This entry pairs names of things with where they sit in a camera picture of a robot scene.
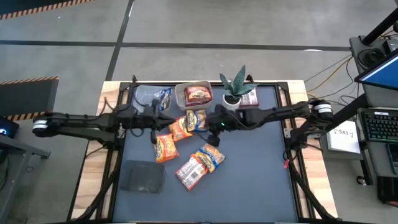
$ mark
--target concrete floor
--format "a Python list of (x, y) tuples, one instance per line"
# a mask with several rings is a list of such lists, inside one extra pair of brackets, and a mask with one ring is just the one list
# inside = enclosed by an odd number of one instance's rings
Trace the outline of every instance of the concrete floor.
[[(96, 0), (0, 21), (0, 40), (115, 42), (128, 1)], [(367, 34), (395, 7), (393, 0), (136, 0), (124, 41), (347, 47), (348, 38)], [(58, 75), (54, 109), (93, 114), (113, 49), (0, 45), (0, 82)], [(305, 80), (349, 54), (122, 48), (112, 80), (130, 80), (133, 74), (140, 80), (214, 80), (220, 72), (234, 75), (243, 64), (257, 80)], [(351, 76), (358, 74), (352, 61), (348, 68)], [(307, 89), (332, 70), (307, 82)], [(327, 95), (348, 83), (341, 69), (313, 94)], [(328, 99), (356, 96), (356, 89), (352, 90), (354, 85)], [(30, 121), (21, 122), (18, 138), (52, 155), (47, 161), (32, 161), (36, 170), (27, 175), (15, 216), (28, 216), (28, 223), (61, 222), (70, 208), (87, 141), (35, 138), (31, 126)], [(359, 162), (325, 162), (340, 218), (371, 223), (397, 220), (398, 209), (380, 204), (372, 187), (356, 184)]]

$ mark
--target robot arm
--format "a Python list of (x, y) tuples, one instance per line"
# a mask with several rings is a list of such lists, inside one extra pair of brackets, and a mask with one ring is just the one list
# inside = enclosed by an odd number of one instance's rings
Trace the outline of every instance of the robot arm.
[(34, 118), (33, 133), (37, 137), (52, 137), (58, 134), (97, 140), (101, 144), (114, 142), (115, 133), (124, 129), (152, 130), (151, 141), (156, 141), (154, 131), (167, 127), (175, 120), (163, 115), (157, 109), (158, 101), (146, 106), (138, 113), (132, 105), (120, 105), (112, 113), (99, 116), (46, 113)]
[(269, 110), (243, 109), (228, 111), (221, 105), (216, 105), (215, 111), (208, 114), (206, 123), (211, 136), (207, 142), (218, 146), (218, 135), (223, 131), (253, 130), (267, 122), (282, 121), (290, 118), (305, 118), (307, 122), (302, 127), (292, 130), (292, 142), (305, 141), (307, 135), (314, 129), (322, 129), (330, 124), (333, 118), (330, 104), (325, 100), (310, 100), (298, 102), (295, 105), (271, 108)]

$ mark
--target black keyboard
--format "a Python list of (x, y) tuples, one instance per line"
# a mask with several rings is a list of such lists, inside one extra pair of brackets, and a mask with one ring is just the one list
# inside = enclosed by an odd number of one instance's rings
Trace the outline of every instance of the black keyboard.
[(358, 111), (367, 141), (398, 142), (398, 111), (364, 108)]

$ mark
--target succulent plant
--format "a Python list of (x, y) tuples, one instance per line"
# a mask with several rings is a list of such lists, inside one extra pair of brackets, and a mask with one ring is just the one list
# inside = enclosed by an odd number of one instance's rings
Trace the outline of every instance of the succulent plant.
[(245, 65), (242, 66), (241, 70), (236, 74), (234, 80), (227, 81), (226, 77), (220, 73), (220, 79), (223, 82), (225, 92), (224, 95), (234, 100), (238, 100), (243, 95), (252, 91), (257, 84), (244, 84), (244, 77), (246, 74)]

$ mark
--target snack bag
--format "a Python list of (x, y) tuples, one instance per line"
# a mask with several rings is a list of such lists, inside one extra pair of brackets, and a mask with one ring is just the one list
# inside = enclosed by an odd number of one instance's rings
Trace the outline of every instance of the snack bag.
[(225, 156), (209, 144), (202, 146), (195, 155), (211, 173), (225, 160)]
[(171, 134), (157, 136), (155, 145), (156, 162), (164, 162), (176, 158), (180, 154), (175, 148)]
[(187, 131), (207, 131), (206, 111), (205, 110), (187, 110)]
[(189, 161), (177, 170), (175, 175), (188, 191), (190, 191), (206, 173), (207, 168), (195, 155), (191, 155)]
[(201, 105), (212, 99), (211, 92), (203, 86), (189, 86), (185, 88), (186, 106)]
[(192, 133), (189, 133), (187, 131), (187, 125), (185, 124), (185, 121), (186, 117), (182, 116), (180, 118), (177, 118), (174, 123), (169, 125), (169, 129), (173, 136), (174, 142), (193, 136)]
[(256, 88), (242, 96), (240, 107), (247, 106), (259, 106)]
[(172, 101), (172, 92), (173, 89), (167, 88), (164, 90), (160, 90), (154, 95), (155, 100), (159, 100), (159, 110), (166, 110)]

